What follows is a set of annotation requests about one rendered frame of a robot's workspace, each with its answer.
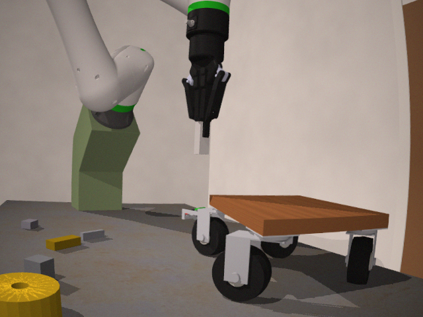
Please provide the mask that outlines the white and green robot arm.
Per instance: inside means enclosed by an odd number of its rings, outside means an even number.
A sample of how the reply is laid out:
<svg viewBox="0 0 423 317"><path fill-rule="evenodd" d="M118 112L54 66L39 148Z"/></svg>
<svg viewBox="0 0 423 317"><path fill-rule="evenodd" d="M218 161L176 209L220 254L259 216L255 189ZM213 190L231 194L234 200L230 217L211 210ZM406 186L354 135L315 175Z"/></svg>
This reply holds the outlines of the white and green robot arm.
<svg viewBox="0 0 423 317"><path fill-rule="evenodd" d="M229 39L231 0L160 0L188 18L186 37L215 34ZM58 28L81 103L105 127L131 125L154 68L152 56L137 46L109 54L87 0L46 0Z"/></svg>

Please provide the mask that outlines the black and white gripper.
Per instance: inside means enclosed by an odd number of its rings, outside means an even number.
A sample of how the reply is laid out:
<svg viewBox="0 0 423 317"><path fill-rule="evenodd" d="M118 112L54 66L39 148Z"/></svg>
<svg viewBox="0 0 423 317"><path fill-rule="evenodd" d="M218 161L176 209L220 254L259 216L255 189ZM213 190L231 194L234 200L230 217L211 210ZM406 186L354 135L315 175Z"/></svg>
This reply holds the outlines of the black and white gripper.
<svg viewBox="0 0 423 317"><path fill-rule="evenodd" d="M221 64L224 46L225 39L215 34L190 37L188 58L192 66L189 76L182 79L182 84L188 116L196 122L194 154L209 154L210 122L218 118L225 87L231 77Z"/></svg>

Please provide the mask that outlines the yellow cylinder with centre hole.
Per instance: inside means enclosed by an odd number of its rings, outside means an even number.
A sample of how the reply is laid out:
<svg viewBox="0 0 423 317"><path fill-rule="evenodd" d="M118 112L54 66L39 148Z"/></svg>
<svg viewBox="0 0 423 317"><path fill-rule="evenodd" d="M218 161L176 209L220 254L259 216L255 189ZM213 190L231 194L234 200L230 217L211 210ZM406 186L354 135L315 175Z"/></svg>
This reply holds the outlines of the yellow cylinder with centre hole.
<svg viewBox="0 0 423 317"><path fill-rule="evenodd" d="M58 281L39 273L0 275L0 317L62 317Z"/></svg>

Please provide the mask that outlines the wooden dolly with black caster wheels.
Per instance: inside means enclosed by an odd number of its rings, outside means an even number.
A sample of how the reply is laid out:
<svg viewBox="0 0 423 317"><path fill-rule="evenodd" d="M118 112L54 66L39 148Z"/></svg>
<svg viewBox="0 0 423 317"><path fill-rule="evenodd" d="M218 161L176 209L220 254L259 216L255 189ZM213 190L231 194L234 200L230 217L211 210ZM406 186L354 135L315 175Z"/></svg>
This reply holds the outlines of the wooden dolly with black caster wheels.
<svg viewBox="0 0 423 317"><path fill-rule="evenodd" d="M301 195L210 195L210 206L182 209L182 219L196 220L192 241L199 253L221 252L213 263L213 282L223 296L238 302L253 299L267 288L272 267L266 254L288 257L300 234L347 231L347 282L366 285L376 263L377 230L389 225L387 213ZM229 234L225 215L251 231ZM366 236L374 236L374 243Z"/></svg>

